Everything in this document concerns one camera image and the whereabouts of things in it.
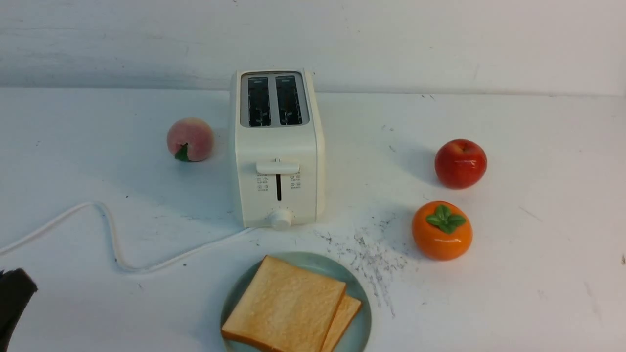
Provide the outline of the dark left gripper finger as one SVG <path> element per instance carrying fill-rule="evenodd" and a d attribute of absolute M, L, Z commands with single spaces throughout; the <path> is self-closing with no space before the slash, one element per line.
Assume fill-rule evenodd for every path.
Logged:
<path fill-rule="evenodd" d="M 23 268 L 0 273 L 0 350 L 6 352 L 20 317 L 38 287 Z"/>

